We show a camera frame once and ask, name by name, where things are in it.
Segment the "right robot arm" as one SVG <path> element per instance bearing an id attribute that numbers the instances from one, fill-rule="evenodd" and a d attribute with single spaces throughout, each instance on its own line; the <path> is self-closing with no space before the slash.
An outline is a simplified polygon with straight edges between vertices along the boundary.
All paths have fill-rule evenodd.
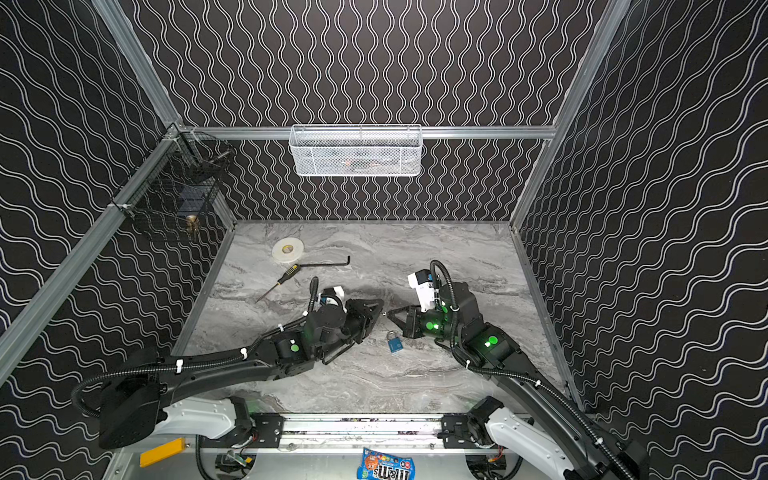
<path id="1" fill-rule="evenodd" d="M 487 398 L 467 415 L 469 442 L 514 452 L 550 479 L 649 478 L 647 450 L 617 439 L 562 394 L 517 341 L 483 318 L 466 283 L 434 295 L 428 310 L 409 305 L 387 317 L 407 338 L 444 341 L 464 369 L 496 383 L 530 416 Z"/>

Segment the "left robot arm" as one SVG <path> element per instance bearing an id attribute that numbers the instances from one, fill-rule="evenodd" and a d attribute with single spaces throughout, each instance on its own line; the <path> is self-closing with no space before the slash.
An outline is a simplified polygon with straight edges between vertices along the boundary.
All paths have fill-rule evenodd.
<path id="1" fill-rule="evenodd" d="M 103 449 L 150 437 L 171 418 L 172 405 L 212 390 L 276 381 L 328 364 L 361 344 L 382 313 L 381 299 L 323 304 L 307 315 L 258 336 L 239 349 L 197 356 L 160 356 L 145 348 L 120 369 L 78 383 L 73 406 L 97 420 Z"/>

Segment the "blue padlock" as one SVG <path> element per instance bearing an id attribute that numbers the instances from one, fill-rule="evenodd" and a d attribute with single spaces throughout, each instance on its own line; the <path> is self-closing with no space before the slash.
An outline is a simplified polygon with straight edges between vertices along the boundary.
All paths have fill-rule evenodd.
<path id="1" fill-rule="evenodd" d="M 387 345 L 391 353 L 397 353 L 404 349 L 400 336 L 395 331 L 388 331 L 386 335 Z"/>

